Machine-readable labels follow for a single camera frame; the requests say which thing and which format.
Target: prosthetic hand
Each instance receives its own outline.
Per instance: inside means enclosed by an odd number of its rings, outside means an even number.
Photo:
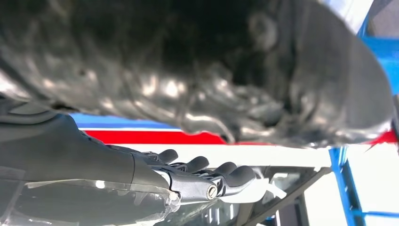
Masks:
[[[227,162],[104,145],[68,115],[0,98],[0,225],[157,222],[180,205],[237,195],[255,179]]]
[[[228,143],[361,143],[390,127],[372,53],[315,0],[3,0],[0,92]]]

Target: white surface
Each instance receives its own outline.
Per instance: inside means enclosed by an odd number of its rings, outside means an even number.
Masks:
[[[221,197],[220,200],[227,203],[253,203],[261,200],[268,190],[269,179],[260,178],[255,179],[249,186],[247,186],[242,192]]]
[[[346,226],[334,173],[325,175],[305,193],[310,226]]]
[[[346,25],[357,33],[374,0],[321,0],[334,11]]]
[[[202,155],[209,160],[210,168],[217,168],[231,161],[248,166],[298,166],[329,167],[327,149],[295,149],[268,145],[120,145],[140,152],[160,153],[175,149],[179,154],[177,162],[188,162]]]
[[[399,155],[393,144],[376,145],[367,152],[348,150],[355,186],[363,211],[399,213]],[[398,226],[399,219],[367,217],[367,226]]]

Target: blue metal frame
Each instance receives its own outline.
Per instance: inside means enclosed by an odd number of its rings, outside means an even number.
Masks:
[[[377,56],[388,76],[392,94],[399,94],[399,40],[367,36],[367,22],[368,18],[363,23],[358,36]],[[366,216],[399,218],[399,213],[362,211],[349,161],[346,159],[346,149],[347,147],[332,148],[330,158],[348,226],[365,226]]]

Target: black wrinkled fabric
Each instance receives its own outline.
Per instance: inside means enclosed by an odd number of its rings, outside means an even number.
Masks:
[[[323,147],[389,128],[370,51],[311,0],[6,0],[0,68],[53,109],[227,142]]]

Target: red stripe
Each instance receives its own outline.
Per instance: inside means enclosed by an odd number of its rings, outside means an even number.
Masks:
[[[188,135],[180,131],[111,131],[87,130],[88,135],[106,144],[182,144],[182,145],[224,145],[218,136],[210,133]],[[370,144],[397,143],[393,131],[386,132]],[[261,143],[240,143],[241,145],[259,145]]]

